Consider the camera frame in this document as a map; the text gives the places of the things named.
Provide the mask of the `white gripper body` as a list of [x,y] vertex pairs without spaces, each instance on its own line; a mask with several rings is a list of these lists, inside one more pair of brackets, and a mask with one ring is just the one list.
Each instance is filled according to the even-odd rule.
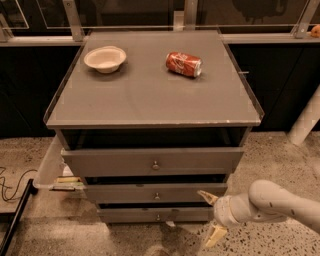
[[231,228],[249,221],[254,214],[254,206],[246,193],[228,195],[216,201],[213,212],[218,224]]

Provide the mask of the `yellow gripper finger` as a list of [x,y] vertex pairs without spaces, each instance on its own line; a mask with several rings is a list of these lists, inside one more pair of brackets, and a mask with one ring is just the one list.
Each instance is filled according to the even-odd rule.
[[217,196],[203,190],[198,190],[197,194],[200,195],[209,205],[214,205],[218,200]]
[[227,228],[221,225],[212,225],[209,229],[205,246],[207,248],[215,246],[225,235],[227,234]]

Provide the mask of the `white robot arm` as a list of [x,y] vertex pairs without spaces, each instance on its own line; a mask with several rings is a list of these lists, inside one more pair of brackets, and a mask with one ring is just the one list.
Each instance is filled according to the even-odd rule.
[[254,181],[247,193],[217,197],[199,190],[198,194],[213,207],[213,225],[206,247],[215,246],[231,227],[246,222],[282,222],[295,219],[320,233],[320,203],[299,197],[268,180]]

